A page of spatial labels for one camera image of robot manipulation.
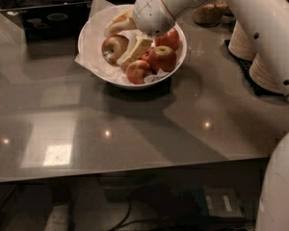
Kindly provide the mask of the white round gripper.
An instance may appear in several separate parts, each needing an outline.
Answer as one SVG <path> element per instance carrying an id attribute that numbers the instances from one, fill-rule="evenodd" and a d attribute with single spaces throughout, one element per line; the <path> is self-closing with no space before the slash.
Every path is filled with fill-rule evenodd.
<path id="1" fill-rule="evenodd" d="M 122 31 L 140 30 L 152 37 L 160 37 L 175 25 L 176 19 L 196 5 L 197 0 L 136 0 L 132 7 L 119 12 L 105 27 L 104 36 Z M 150 47 L 152 39 L 132 34 L 126 51 L 117 60 L 120 66 L 137 61 Z"/>

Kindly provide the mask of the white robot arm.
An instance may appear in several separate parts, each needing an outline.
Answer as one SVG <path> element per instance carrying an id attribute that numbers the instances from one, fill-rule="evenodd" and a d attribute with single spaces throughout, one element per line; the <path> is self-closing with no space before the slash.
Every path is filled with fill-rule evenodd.
<path id="1" fill-rule="evenodd" d="M 130 13 L 119 13 L 105 34 L 138 29 L 162 36 L 185 11 L 210 0 L 136 0 Z M 224 0 L 254 41 L 257 53 L 289 102 L 289 3 L 285 0 Z M 289 133 L 268 164 L 259 200 L 256 231 L 289 231 Z"/>

